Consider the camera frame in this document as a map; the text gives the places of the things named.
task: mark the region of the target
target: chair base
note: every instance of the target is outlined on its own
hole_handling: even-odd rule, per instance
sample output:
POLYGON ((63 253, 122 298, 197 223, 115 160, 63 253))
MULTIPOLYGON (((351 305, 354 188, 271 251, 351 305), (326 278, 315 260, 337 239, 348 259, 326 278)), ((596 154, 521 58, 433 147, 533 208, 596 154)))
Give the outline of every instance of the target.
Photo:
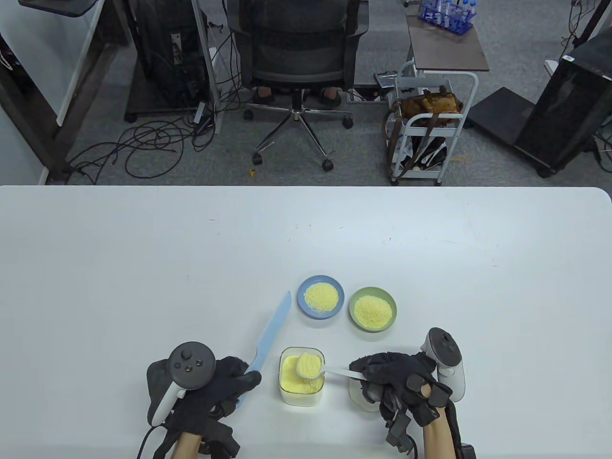
MULTIPOLYGON (((303 96, 304 96, 303 91, 300 91, 300 90, 294 91, 292 93, 291 108, 269 106, 269 105, 259 105, 256 103, 247 104, 249 108, 256 108, 257 110, 266 110, 266 111, 273 111, 277 113, 286 114, 285 118, 280 123, 278 123, 274 127, 274 129, 272 129, 270 134, 268 134, 253 149, 253 164, 254 165, 262 164, 263 159, 261 157, 261 152, 265 150, 266 148, 268 148, 269 146, 274 144, 274 140, 273 140, 274 137, 278 134, 281 128, 287 124, 289 120, 292 120, 295 122, 300 122, 300 124, 304 126, 304 128, 308 132, 308 135, 310 135, 310 138, 315 141, 317 148, 319 149, 320 153, 323 155, 323 158, 324 158, 324 161, 322 164, 323 170, 327 172, 334 168, 334 164, 328 158, 329 154, 325 151, 325 149, 323 148, 323 145, 321 145, 321 142, 316 136, 315 131, 313 131, 313 129, 310 127, 310 124, 308 124, 308 121, 306 121, 305 115, 312 114, 312 115, 318 115, 318 116, 333 116, 336 118, 342 118, 343 119, 342 124, 344 125, 344 127, 347 129, 350 129, 351 127, 353 127, 353 114, 350 111, 316 110, 314 108, 306 108, 304 107, 304 104, 302 103, 303 96)), ((245 112, 245 119, 252 119, 252 112, 250 114, 248 112, 245 112)))

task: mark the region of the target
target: person's shoe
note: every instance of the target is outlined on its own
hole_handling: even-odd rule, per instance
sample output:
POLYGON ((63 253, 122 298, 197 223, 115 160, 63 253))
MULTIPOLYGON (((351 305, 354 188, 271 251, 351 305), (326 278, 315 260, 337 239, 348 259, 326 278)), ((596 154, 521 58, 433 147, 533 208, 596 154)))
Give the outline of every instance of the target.
POLYGON ((269 95, 259 95, 259 91, 255 89, 252 100, 253 103, 258 105, 271 105, 274 103, 274 95, 271 93, 269 95))
POLYGON ((329 97, 325 97, 325 91, 321 91, 321 94, 319 95, 319 103, 328 110, 332 110, 342 103, 342 97, 340 97, 339 92, 336 92, 335 99, 330 99, 329 97))

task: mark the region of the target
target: light blue knife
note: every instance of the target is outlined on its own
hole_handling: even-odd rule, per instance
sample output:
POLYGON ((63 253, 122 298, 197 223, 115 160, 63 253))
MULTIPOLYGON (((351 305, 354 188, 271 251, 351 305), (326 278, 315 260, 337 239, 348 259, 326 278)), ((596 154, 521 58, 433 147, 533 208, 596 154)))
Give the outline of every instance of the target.
MULTIPOLYGON (((261 371, 264 366, 264 362, 266 361, 267 355, 270 353, 270 349, 272 349, 272 345, 274 344, 274 340, 278 335, 280 329, 285 325, 285 321, 287 316, 289 315, 289 309, 291 308, 291 304, 293 303, 293 299, 291 298, 291 292, 287 292, 283 297, 283 300, 278 305, 274 316, 268 322, 266 326, 266 330, 262 334, 261 338, 259 338, 259 342, 257 343, 257 353, 255 354, 255 358, 253 362, 248 366, 247 371, 261 371)), ((236 405, 236 409, 240 407, 242 402, 244 401, 244 397, 246 394, 242 394, 238 399, 238 404, 236 405)))

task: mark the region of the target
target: hand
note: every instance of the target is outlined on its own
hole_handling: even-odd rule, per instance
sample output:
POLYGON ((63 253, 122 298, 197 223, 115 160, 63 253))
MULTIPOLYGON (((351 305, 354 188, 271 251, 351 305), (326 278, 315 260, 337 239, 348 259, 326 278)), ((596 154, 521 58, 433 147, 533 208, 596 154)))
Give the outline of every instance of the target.
POLYGON ((400 353, 381 353, 362 357, 349 365, 368 379, 361 382, 366 400, 380 402, 384 420, 394 418, 396 411, 410 410, 414 420, 424 427, 440 415, 436 408, 448 403, 451 389, 437 382, 431 375, 436 362, 418 353, 414 356, 400 353), (421 392, 424 385, 431 386, 427 396, 421 392))
POLYGON ((174 412, 163 424, 168 432, 154 458, 164 457, 182 432, 201 436, 212 459, 236 457, 240 445, 232 437, 232 429, 218 420, 233 413, 238 397, 261 382, 258 371, 244 373, 247 367, 236 357, 218 360, 208 384, 197 390, 188 390, 182 400, 177 400, 174 412))

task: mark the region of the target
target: test tube rack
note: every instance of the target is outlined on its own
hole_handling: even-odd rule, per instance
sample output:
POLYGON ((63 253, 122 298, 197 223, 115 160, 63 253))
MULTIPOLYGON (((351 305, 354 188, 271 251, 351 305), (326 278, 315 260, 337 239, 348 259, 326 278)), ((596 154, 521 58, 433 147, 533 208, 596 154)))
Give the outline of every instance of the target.
POLYGON ((451 0, 423 0, 419 7, 419 19, 457 35, 472 28, 475 16, 471 9, 455 5, 451 0))

